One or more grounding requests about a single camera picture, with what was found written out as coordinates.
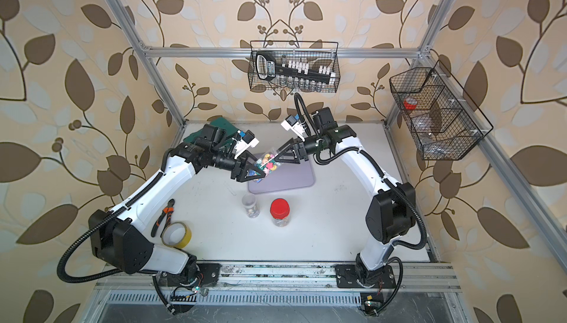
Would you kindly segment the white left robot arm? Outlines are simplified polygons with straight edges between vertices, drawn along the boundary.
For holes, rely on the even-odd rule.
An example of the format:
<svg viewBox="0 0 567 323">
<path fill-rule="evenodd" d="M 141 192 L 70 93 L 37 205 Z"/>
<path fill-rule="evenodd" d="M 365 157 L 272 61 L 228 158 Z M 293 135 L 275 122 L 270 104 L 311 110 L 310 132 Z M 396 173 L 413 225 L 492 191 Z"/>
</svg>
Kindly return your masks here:
<svg viewBox="0 0 567 323">
<path fill-rule="evenodd" d="M 227 170 L 233 180 L 241 183 L 266 176 L 249 152 L 235 158 L 215 148 L 195 144 L 182 143 L 170 148 L 158 171 L 142 187 L 109 211 L 97 210 L 91 215 L 88 231 L 59 260 L 58 278 L 65 283 L 87 283 L 120 272 L 162 272 L 174 276 L 182 286 L 193 284 L 200 277 L 196 257 L 182 249 L 151 242 L 146 230 L 155 224 L 158 212 L 165 208 L 178 188 L 207 167 Z M 112 265 L 111 270 L 83 277 L 67 273 L 66 264 L 85 241 L 91 243 L 96 258 Z"/>
</svg>

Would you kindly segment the clear jar of star candies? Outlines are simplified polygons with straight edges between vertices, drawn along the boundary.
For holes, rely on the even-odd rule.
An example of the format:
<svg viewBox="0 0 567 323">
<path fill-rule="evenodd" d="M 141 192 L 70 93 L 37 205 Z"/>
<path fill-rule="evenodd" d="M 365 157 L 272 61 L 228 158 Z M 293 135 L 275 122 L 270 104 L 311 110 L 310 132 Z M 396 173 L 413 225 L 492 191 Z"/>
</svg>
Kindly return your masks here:
<svg viewBox="0 0 567 323">
<path fill-rule="evenodd" d="M 262 155 L 257 157 L 254 165 L 257 168 L 261 169 L 265 173 L 265 175 L 269 175 L 279 169 L 282 165 L 281 162 L 276 161 L 277 156 L 278 152 L 276 149 L 269 149 L 266 153 L 263 153 Z"/>
</svg>

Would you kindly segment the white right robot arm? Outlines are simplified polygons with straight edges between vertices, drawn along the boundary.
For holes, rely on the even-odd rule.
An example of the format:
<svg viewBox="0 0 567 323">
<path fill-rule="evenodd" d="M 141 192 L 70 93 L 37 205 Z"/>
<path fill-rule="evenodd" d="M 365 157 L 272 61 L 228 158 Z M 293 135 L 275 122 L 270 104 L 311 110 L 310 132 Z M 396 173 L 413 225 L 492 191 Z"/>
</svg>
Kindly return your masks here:
<svg viewBox="0 0 567 323">
<path fill-rule="evenodd" d="M 364 149 L 350 126 L 333 124 L 330 128 L 319 128 L 311 136 L 300 122 L 291 125 L 284 121 L 281 126 L 296 137 L 278 149 L 278 162 L 299 164 L 312 156 L 316 164 L 326 166 L 340 159 L 372 197 L 365 217 L 370 237 L 354 264 L 358 286 L 373 288 L 379 283 L 388 273 L 396 247 L 416 251 L 425 248 L 427 230 L 416 209 L 415 188 L 388 175 Z"/>
</svg>

